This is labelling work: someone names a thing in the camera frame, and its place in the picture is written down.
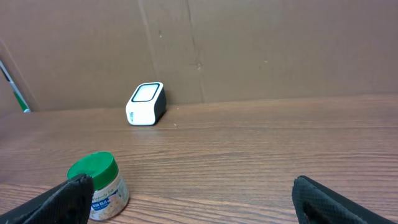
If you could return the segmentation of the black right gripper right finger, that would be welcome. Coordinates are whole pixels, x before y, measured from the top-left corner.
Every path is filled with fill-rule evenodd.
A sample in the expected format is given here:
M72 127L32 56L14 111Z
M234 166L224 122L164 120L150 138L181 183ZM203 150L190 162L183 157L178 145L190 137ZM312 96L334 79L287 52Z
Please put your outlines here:
M394 224L304 175L294 180L292 201L300 224Z

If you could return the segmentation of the green lid spice jar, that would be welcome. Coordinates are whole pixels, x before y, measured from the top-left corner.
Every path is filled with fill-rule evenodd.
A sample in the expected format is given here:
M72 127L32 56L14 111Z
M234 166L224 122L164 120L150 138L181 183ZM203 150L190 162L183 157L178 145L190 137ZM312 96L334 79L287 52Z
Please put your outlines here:
M67 177L86 174L93 179L94 194L90 218L108 220L121 213L129 201L129 190L110 152L95 152L85 156L69 168Z

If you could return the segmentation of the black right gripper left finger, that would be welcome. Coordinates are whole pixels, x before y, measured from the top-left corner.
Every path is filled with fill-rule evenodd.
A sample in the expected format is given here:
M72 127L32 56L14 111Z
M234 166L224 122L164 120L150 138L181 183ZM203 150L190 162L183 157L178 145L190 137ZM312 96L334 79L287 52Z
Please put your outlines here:
M4 224L87 224L95 188L79 174L1 215Z

